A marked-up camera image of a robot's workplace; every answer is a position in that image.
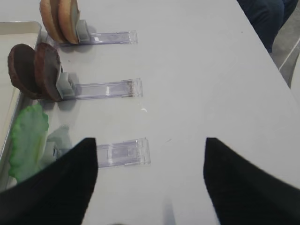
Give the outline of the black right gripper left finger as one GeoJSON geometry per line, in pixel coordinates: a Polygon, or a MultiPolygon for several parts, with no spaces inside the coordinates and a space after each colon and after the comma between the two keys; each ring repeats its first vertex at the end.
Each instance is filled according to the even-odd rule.
{"type": "Polygon", "coordinates": [[[95,138],[0,194],[2,225],[80,225],[98,176],[95,138]]]}

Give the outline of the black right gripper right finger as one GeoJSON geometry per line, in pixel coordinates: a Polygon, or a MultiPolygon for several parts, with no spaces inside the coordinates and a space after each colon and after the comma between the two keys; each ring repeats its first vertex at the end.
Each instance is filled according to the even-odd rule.
{"type": "Polygon", "coordinates": [[[206,139],[203,177],[221,225],[300,223],[300,190],[261,170],[217,138],[206,139]]]}

